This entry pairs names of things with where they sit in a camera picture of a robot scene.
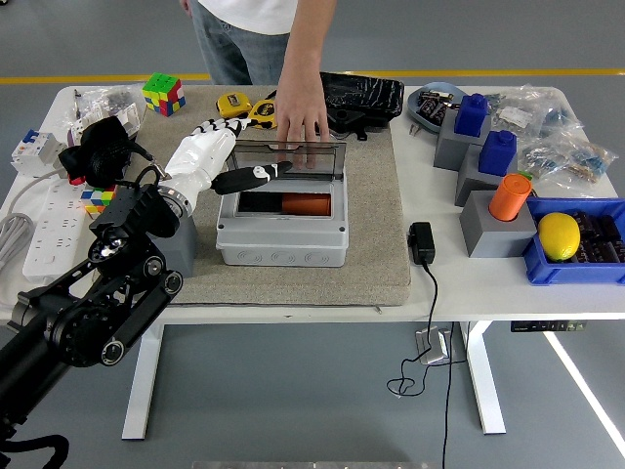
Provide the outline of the person's left hand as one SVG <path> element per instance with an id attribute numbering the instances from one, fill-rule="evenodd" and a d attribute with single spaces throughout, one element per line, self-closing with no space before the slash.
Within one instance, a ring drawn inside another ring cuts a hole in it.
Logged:
<path id="1" fill-rule="evenodd" d="M 302 91 L 279 88 L 275 99 L 279 143 L 328 143 L 330 131 L 321 88 Z"/>

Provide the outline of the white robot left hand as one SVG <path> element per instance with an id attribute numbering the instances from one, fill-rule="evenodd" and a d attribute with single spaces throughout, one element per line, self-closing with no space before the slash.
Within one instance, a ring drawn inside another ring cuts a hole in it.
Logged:
<path id="1" fill-rule="evenodd" d="M 158 190 L 182 216 L 193 213 L 203 191 L 211 189 L 224 195 L 252 190 L 282 177 L 293 167 L 291 162 L 281 161 L 223 170 L 236 138 L 255 122 L 250 118 L 209 119 L 181 140 L 165 168 L 169 178 L 160 183 Z"/>

